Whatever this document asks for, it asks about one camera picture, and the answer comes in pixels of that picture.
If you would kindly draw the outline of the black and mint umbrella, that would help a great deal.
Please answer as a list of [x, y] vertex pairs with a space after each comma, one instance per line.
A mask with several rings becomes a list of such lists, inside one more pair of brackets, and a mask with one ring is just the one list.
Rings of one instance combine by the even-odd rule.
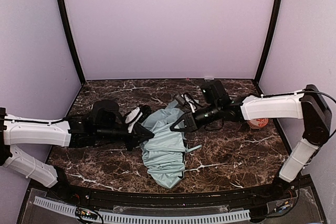
[[184, 114], [177, 106], [178, 102], [174, 100], [142, 123], [154, 134], [153, 138], [140, 144], [143, 164], [155, 182], [166, 189], [172, 189], [184, 178], [185, 154], [202, 147], [189, 148], [184, 143], [183, 132], [170, 130], [170, 126]]

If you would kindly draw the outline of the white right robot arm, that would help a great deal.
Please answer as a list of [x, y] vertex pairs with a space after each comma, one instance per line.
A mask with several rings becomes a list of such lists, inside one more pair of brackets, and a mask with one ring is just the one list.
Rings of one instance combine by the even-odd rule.
[[303, 120], [301, 140], [282, 165], [275, 180], [292, 182], [319, 149], [335, 135], [331, 130], [332, 112], [327, 94], [313, 84], [281, 94], [249, 95], [231, 99], [219, 80], [201, 86], [208, 104], [195, 112], [184, 113], [170, 127], [172, 132], [195, 132], [216, 120], [243, 122], [256, 119], [292, 118]]

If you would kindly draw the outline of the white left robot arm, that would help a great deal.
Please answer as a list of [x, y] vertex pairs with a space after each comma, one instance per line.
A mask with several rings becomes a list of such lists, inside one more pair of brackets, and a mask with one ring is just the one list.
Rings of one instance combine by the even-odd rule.
[[59, 120], [33, 120], [10, 115], [1, 108], [1, 166], [10, 168], [47, 188], [67, 186], [63, 169], [47, 165], [22, 151], [19, 144], [47, 144], [81, 148], [95, 146], [97, 141], [122, 141], [128, 151], [150, 140], [154, 133], [142, 126], [152, 113], [140, 105], [122, 115], [112, 100], [93, 104], [90, 112]]

